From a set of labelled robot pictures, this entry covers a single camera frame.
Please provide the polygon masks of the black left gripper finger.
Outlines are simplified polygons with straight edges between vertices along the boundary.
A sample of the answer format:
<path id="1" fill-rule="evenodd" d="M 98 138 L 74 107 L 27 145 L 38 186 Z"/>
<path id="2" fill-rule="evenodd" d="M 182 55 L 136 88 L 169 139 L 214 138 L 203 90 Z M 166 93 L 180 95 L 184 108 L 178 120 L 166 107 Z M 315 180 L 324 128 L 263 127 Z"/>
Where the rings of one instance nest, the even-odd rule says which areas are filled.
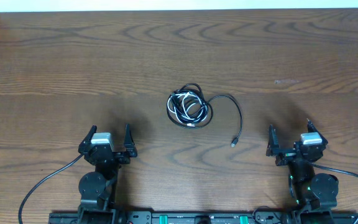
<path id="1" fill-rule="evenodd" d="M 133 138 L 132 138 L 132 134 L 131 134 L 129 124 L 126 124 L 125 131 L 126 131 L 126 133 L 125 133 L 125 136 L 124 136 L 124 147 L 126 148 L 126 151 L 128 153 L 136 153 L 137 149 L 136 149 L 135 143 L 134 143 Z"/>
<path id="2" fill-rule="evenodd" d="M 85 136 L 85 138 L 79 144 L 78 152 L 89 152 L 89 150 L 93 147 L 91 140 L 92 140 L 93 135 L 96 133 L 96 130 L 97 130 L 97 126 L 92 125 L 88 134 Z"/>

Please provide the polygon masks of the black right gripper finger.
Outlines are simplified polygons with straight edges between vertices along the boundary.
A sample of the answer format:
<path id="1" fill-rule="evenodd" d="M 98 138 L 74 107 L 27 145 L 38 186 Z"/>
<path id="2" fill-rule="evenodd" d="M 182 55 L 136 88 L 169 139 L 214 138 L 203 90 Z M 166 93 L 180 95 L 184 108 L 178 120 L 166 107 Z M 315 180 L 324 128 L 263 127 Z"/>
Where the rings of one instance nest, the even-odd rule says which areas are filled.
<path id="1" fill-rule="evenodd" d="M 310 119 L 307 119 L 307 129 L 309 133 L 318 133 L 320 138 L 322 139 L 322 144 L 323 145 L 327 145 L 328 144 L 328 140 L 316 129 L 315 125 L 313 124 L 313 122 Z"/>
<path id="2" fill-rule="evenodd" d="M 274 126 L 271 124 L 268 130 L 268 149 L 274 150 L 279 148 L 277 134 Z"/>

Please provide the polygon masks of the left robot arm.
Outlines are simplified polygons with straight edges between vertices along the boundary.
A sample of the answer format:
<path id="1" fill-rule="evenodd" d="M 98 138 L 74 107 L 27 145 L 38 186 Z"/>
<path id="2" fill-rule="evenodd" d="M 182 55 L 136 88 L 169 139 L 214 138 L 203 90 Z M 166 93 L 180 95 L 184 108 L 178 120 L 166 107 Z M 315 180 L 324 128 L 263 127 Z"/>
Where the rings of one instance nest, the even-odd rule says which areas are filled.
<path id="1" fill-rule="evenodd" d="M 115 151 L 111 133 L 99 133 L 92 126 L 78 146 L 78 152 L 94 171 L 85 174 L 78 184 L 81 194 L 78 223 L 127 223 L 127 213 L 116 208 L 116 187 L 119 169 L 131 163 L 138 152 L 127 124 L 124 150 Z"/>

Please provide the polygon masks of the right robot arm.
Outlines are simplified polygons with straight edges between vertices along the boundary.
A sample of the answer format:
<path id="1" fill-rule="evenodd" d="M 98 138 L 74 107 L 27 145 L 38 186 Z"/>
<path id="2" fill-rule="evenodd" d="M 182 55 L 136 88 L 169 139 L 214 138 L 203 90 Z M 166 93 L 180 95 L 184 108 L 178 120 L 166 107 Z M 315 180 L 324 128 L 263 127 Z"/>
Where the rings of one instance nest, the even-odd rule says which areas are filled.
<path id="1" fill-rule="evenodd" d="M 268 129 L 266 155 L 275 158 L 276 166 L 289 169 L 288 184 L 297 207 L 280 217 L 282 223 L 334 223 L 331 209 L 337 206 L 339 181 L 331 174 L 314 171 L 314 163 L 322 158 L 328 140 L 307 123 L 307 133 L 300 135 L 292 147 L 279 145 L 275 128 Z"/>

